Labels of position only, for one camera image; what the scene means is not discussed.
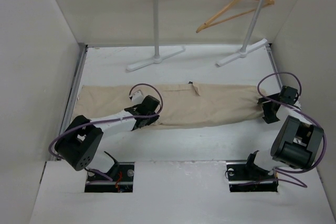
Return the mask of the beige cargo trousers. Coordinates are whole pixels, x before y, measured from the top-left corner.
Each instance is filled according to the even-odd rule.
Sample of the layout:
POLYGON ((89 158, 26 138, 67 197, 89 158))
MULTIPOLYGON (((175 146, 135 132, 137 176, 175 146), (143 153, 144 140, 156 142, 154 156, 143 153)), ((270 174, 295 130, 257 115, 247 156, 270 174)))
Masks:
POLYGON ((139 86, 83 86, 73 110, 73 117, 84 115, 97 119, 112 115, 132 105, 129 93, 140 90, 163 100, 157 129, 190 129, 239 123, 263 117, 256 86, 236 84, 157 84, 139 86))

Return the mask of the wooden clothes hanger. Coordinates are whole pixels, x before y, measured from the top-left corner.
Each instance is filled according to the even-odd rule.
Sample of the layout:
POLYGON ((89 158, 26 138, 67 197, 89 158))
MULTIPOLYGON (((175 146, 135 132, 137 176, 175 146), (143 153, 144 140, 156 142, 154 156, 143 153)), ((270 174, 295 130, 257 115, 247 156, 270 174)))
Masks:
MULTIPOLYGON (((219 20, 220 17, 222 17, 227 12, 230 12, 232 9, 234 9, 235 7, 237 7, 243 1, 245 1, 245 0, 231 0, 227 5, 225 5, 222 9, 220 9, 215 15, 213 15, 207 21, 205 21, 204 23, 202 23, 197 28, 196 33, 200 33, 204 29, 216 26, 218 24, 227 22, 229 20, 241 17, 243 15, 247 15, 247 14, 252 13, 252 12, 254 12, 254 11, 257 10, 257 7, 254 7, 254 8, 251 8, 249 10, 245 10, 244 12, 235 13, 232 16, 229 16, 229 17, 226 17, 224 19, 219 20)), ((247 1, 250 1, 250 2, 251 1, 259 2, 260 0, 247 0, 247 1)))

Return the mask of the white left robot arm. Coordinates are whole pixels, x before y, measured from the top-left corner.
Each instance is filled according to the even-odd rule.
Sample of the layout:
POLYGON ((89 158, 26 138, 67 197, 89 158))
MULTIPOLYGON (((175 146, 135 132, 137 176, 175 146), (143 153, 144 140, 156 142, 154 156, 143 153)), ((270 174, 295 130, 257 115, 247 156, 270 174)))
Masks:
POLYGON ((51 144, 54 155, 76 171, 86 170, 109 182, 116 179, 119 164, 111 154, 98 150, 101 141, 153 124, 163 109, 161 95, 158 99, 151 95, 143 97, 141 91, 137 91, 134 96, 138 102, 119 113, 97 120, 90 120, 84 115, 75 117, 66 131, 51 144))

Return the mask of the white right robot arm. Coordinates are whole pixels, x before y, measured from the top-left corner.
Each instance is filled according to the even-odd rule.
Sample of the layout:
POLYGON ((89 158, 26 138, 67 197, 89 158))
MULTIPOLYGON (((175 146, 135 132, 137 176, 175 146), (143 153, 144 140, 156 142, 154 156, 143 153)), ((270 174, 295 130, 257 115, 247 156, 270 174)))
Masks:
MULTIPOLYGON (((277 112, 281 105, 294 105, 299 96, 298 90, 283 86, 279 93, 260 98, 267 124, 278 122, 277 112)), ((254 151, 249 154, 244 175, 251 180, 267 175, 280 163, 292 169, 308 171, 314 163, 324 130, 315 125, 287 116, 272 147, 268 151, 254 151)))

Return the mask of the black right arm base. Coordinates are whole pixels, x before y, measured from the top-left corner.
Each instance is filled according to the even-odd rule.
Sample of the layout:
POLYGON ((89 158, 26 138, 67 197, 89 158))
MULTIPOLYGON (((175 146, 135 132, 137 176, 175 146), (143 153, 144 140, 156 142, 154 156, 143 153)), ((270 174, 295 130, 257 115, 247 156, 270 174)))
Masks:
POLYGON ((225 177, 231 193, 265 193, 278 191, 276 176, 255 168, 247 168, 245 162, 227 162, 225 177))

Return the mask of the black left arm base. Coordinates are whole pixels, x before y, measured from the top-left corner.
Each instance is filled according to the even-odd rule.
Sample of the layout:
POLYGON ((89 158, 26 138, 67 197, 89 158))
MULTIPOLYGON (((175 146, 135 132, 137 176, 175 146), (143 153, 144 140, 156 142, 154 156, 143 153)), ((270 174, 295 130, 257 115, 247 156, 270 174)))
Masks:
POLYGON ((87 170, 86 193, 132 193, 135 163, 119 163, 104 174, 87 170))

